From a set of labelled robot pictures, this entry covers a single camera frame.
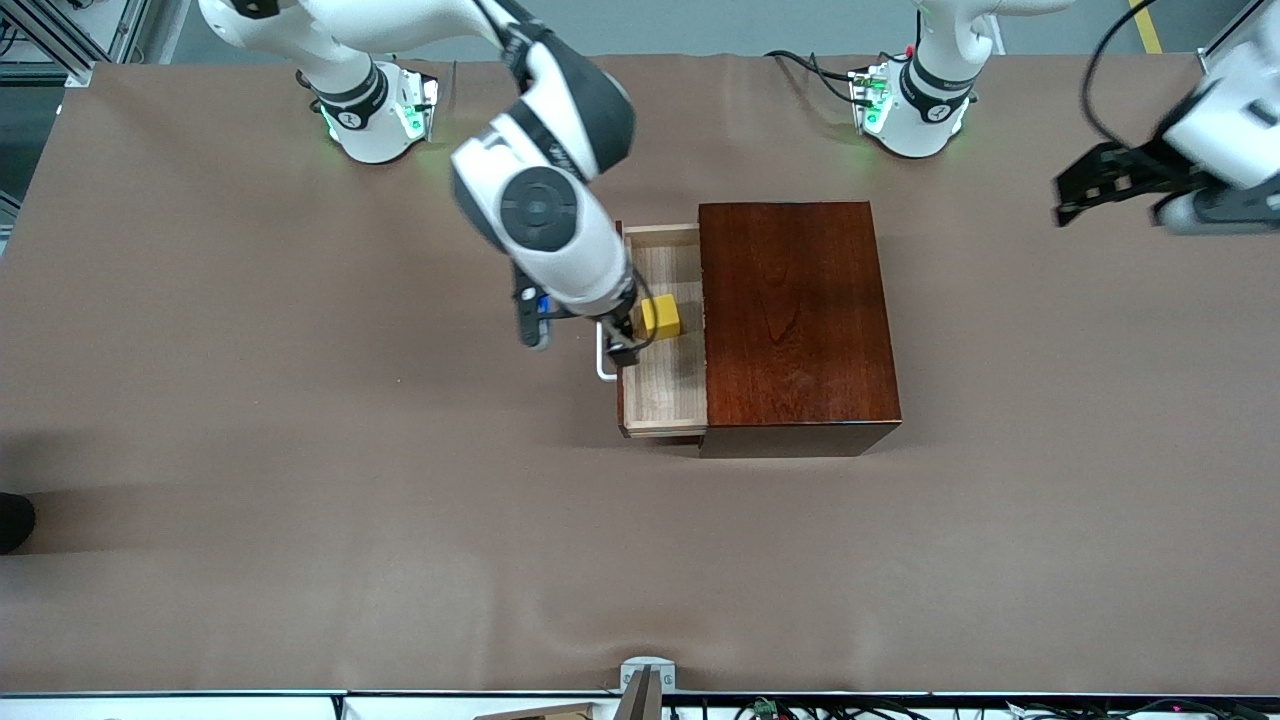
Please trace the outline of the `yellow cube block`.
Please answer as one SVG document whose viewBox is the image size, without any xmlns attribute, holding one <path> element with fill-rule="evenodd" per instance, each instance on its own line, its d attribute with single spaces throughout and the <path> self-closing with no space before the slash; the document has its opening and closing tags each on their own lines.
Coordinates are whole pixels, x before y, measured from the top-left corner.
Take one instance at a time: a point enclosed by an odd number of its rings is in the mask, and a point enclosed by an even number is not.
<svg viewBox="0 0 1280 720">
<path fill-rule="evenodd" d="M 645 297 L 640 313 L 646 342 L 673 340 L 684 332 L 678 302 L 672 293 Z"/>
</svg>

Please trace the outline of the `light wood drawer white handle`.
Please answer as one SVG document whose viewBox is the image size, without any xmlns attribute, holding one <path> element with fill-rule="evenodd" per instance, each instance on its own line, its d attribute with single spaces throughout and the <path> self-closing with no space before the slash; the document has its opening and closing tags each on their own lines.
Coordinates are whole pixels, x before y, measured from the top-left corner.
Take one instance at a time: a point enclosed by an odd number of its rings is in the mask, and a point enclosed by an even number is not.
<svg viewBox="0 0 1280 720">
<path fill-rule="evenodd" d="M 699 224 L 618 225 L 635 269 L 653 293 L 672 293 L 684 332 L 653 342 L 636 366 L 611 368 L 596 355 L 600 375 L 611 375 L 618 424 L 630 438 L 699 438 L 707 430 L 705 310 Z"/>
</svg>

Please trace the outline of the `yellow floor tape strip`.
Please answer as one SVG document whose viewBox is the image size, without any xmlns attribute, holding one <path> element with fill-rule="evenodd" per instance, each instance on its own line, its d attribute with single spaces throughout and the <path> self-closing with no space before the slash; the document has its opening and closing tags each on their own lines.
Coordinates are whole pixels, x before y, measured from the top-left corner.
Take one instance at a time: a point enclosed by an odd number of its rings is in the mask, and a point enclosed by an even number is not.
<svg viewBox="0 0 1280 720">
<path fill-rule="evenodd" d="M 1128 0 L 1130 6 L 1132 23 L 1139 36 L 1143 51 L 1149 55 L 1164 54 L 1164 45 L 1149 8 L 1157 0 Z"/>
</svg>

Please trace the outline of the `dark brown wooden cabinet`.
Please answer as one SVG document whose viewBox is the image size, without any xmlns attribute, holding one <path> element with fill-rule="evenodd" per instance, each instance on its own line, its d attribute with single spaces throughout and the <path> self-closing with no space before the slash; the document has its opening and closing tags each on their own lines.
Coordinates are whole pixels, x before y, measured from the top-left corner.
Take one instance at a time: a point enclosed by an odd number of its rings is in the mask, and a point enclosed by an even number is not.
<svg viewBox="0 0 1280 720">
<path fill-rule="evenodd" d="M 902 423 L 867 201 L 698 210 L 714 459 L 856 457 Z"/>
</svg>

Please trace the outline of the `brown table cloth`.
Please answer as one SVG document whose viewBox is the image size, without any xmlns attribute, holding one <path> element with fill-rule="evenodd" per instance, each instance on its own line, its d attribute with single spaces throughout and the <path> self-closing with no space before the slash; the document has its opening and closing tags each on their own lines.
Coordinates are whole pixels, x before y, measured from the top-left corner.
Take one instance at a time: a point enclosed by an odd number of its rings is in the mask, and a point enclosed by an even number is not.
<svg viewBox="0 0 1280 720">
<path fill-rule="evenodd" d="M 623 439 L 593 331 L 517 340 L 451 150 L 324 138 L 294 73 L 67 92 L 0 261 L 0 689 L 1280 694 L 1280 237 L 1053 225 L 1078 56 L 1002 56 L 929 161 L 765 58 L 608 56 L 626 224 L 867 200 L 902 425 L 841 459 Z"/>
</svg>

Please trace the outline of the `brown wooden board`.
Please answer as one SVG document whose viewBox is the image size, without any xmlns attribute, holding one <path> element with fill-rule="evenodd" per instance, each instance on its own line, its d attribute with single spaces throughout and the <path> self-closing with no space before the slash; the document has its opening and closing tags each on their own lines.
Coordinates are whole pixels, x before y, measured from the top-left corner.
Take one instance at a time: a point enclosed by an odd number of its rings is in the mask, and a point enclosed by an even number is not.
<svg viewBox="0 0 1280 720">
<path fill-rule="evenodd" d="M 554 705 L 477 715 L 474 720 L 595 720 L 593 702 Z"/>
</svg>

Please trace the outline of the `black rounded object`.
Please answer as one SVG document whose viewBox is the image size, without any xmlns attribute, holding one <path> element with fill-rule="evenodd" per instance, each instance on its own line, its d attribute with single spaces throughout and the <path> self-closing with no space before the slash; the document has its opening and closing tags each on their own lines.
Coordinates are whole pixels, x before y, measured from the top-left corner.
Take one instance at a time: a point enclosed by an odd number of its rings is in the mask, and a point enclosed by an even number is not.
<svg viewBox="0 0 1280 720">
<path fill-rule="evenodd" d="M 32 536 L 36 510 L 24 495 L 0 492 L 0 555 L 17 551 Z"/>
</svg>

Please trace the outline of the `aluminium frame profile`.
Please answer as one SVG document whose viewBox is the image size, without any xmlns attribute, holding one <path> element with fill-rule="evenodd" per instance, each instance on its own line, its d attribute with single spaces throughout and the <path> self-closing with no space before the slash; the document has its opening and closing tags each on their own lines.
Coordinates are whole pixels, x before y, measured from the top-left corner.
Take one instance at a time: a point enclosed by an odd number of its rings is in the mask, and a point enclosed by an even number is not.
<svg viewBox="0 0 1280 720">
<path fill-rule="evenodd" d="M 0 87 L 84 87 L 97 64 L 137 61 L 157 0 L 0 0 Z"/>
</svg>

